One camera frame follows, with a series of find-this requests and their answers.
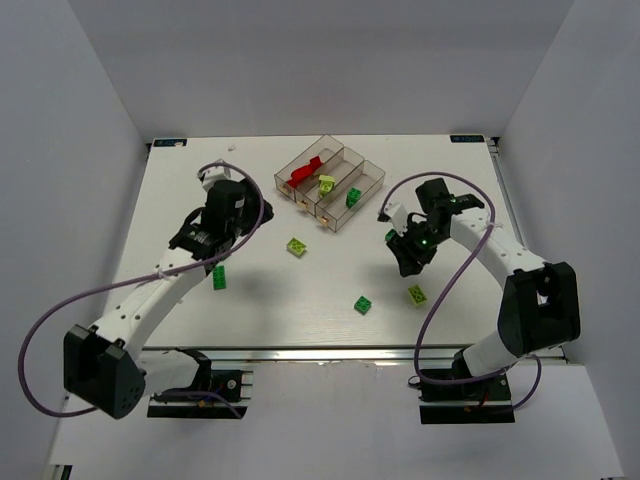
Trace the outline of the red L lego stack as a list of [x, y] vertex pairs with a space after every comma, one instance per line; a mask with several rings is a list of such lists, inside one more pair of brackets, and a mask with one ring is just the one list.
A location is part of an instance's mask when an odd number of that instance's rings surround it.
[[315, 156], [309, 162], [301, 167], [293, 170], [287, 184], [292, 188], [297, 188], [306, 179], [311, 177], [321, 166], [323, 162], [319, 156]]

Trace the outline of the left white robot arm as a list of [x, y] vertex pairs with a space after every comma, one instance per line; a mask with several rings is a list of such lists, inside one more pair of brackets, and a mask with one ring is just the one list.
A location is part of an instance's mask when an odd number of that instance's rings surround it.
[[114, 419], [154, 395], [216, 396], [211, 361], [195, 349], [147, 352], [151, 334], [174, 307], [211, 276], [239, 239], [273, 217], [256, 185], [219, 178], [203, 207], [192, 211], [174, 235], [155, 272], [88, 327], [64, 337], [64, 387]]

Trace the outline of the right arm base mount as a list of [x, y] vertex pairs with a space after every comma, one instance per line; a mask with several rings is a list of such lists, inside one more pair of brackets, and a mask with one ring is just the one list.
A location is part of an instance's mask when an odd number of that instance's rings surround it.
[[408, 387], [419, 392], [423, 425], [511, 424], [515, 422], [511, 391], [505, 375], [466, 385], [433, 385], [417, 375]]

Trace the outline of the green lego from stack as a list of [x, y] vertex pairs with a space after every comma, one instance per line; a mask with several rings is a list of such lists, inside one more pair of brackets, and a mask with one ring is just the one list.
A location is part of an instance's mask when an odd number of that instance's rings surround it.
[[357, 188], [350, 188], [345, 198], [345, 204], [348, 208], [352, 208], [361, 198], [362, 191]]

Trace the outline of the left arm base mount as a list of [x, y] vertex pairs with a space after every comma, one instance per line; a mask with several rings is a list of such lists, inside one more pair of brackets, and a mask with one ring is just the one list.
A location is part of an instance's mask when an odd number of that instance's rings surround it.
[[154, 419], [240, 420], [247, 413], [254, 372], [224, 366], [194, 349], [146, 352], [139, 366]]

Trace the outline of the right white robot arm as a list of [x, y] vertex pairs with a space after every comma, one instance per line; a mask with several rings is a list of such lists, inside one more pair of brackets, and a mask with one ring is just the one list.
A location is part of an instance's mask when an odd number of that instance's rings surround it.
[[421, 174], [416, 190], [421, 209], [415, 221], [401, 203], [384, 198], [378, 219], [393, 229], [385, 244], [403, 277], [418, 275], [440, 244], [452, 240], [469, 255], [434, 301], [419, 333], [424, 335], [452, 288], [473, 262], [479, 262], [502, 289], [496, 328], [454, 357], [445, 386], [479, 383], [505, 373], [533, 353], [576, 340], [581, 333], [575, 270], [551, 263], [524, 247], [496, 220], [496, 208], [477, 185], [455, 196], [446, 172]]

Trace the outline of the lime curved lego brick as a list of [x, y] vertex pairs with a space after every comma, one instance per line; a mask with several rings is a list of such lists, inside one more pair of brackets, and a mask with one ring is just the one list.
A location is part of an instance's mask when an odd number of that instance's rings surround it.
[[318, 195], [323, 198], [325, 195], [329, 194], [333, 190], [335, 183], [336, 181], [334, 177], [329, 175], [320, 175]]

